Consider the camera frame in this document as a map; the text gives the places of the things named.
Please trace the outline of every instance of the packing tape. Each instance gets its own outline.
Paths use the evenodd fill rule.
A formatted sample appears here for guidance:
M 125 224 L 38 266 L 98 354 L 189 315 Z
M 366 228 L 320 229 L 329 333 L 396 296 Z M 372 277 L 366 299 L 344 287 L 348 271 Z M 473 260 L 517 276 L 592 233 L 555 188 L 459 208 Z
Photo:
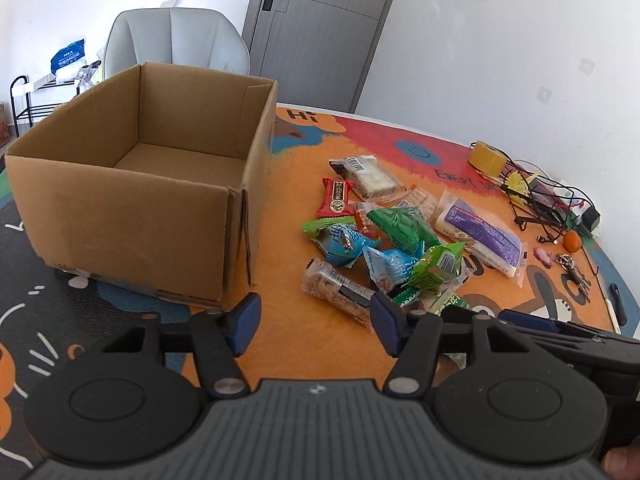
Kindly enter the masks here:
M 482 142 L 482 140 L 476 142 L 469 156 L 469 164 L 476 168 L 476 170 L 493 177 L 500 176 L 506 163 L 507 157 L 504 153 Z

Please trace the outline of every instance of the keys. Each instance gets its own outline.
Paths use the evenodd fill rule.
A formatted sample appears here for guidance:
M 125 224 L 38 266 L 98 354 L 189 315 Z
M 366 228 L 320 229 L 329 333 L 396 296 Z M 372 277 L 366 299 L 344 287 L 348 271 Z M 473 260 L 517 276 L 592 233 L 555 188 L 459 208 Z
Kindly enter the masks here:
M 568 254 L 556 254 L 556 262 L 566 271 L 571 281 L 578 286 L 578 290 L 580 290 L 587 302 L 591 303 L 589 294 L 587 293 L 587 287 L 576 270 L 575 260 Z

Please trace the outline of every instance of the cartoon printed mat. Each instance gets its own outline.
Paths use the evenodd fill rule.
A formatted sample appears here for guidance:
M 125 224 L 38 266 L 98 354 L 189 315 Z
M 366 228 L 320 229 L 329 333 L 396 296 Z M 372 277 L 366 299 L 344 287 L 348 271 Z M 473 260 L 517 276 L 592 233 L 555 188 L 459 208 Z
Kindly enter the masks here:
M 436 196 L 447 188 L 513 222 L 507 200 L 469 166 L 464 146 L 355 118 L 279 108 L 254 278 L 262 296 L 262 323 L 239 360 L 252 387 L 260 378 L 382 381 L 392 367 L 375 335 L 300 290 L 306 264 L 319 255 L 300 224 L 314 218 L 322 201 L 322 177 L 333 176 L 327 160 L 367 153 L 407 186 L 418 184 Z M 25 398 L 39 380 L 140 312 L 155 311 L 162 322 L 180 322 L 194 309 L 46 267 L 23 231 L 3 170 L 0 158 L 0 476 L 14 480 L 40 461 L 22 420 Z M 542 232 L 538 227 L 520 233 L 513 226 L 530 250 L 535 247 Z M 602 285 L 620 287 L 629 318 L 623 333 L 633 335 L 640 317 L 637 303 L 602 250 L 594 243 L 588 252 L 600 268 Z M 475 275 L 460 294 L 476 310 L 492 314 L 512 308 L 611 330 L 597 278 L 582 253 L 576 259 L 590 286 L 591 303 L 559 266 L 547 270 L 533 257 L 522 288 L 470 258 Z M 367 283 L 362 261 L 349 272 Z M 239 264 L 236 301 L 248 291 L 243 278 Z M 172 354 L 167 366 L 196 382 L 190 355 Z

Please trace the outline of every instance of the small box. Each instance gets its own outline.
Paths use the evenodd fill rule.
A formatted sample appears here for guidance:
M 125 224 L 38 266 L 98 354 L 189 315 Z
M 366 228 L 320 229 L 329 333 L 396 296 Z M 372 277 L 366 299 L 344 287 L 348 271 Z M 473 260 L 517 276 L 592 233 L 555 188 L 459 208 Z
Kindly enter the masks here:
M 47 265 L 219 304 L 243 238 L 255 262 L 277 83 L 148 63 L 84 92 L 8 149 Z
M 9 123 L 4 113 L 4 105 L 0 103 L 0 148 L 9 142 Z

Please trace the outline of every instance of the door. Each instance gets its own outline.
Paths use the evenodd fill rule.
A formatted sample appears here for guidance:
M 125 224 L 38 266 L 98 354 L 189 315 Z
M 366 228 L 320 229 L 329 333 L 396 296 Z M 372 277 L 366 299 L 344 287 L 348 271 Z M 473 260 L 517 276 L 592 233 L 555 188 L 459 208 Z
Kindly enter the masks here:
M 261 0 L 251 74 L 282 103 L 349 112 L 387 0 Z

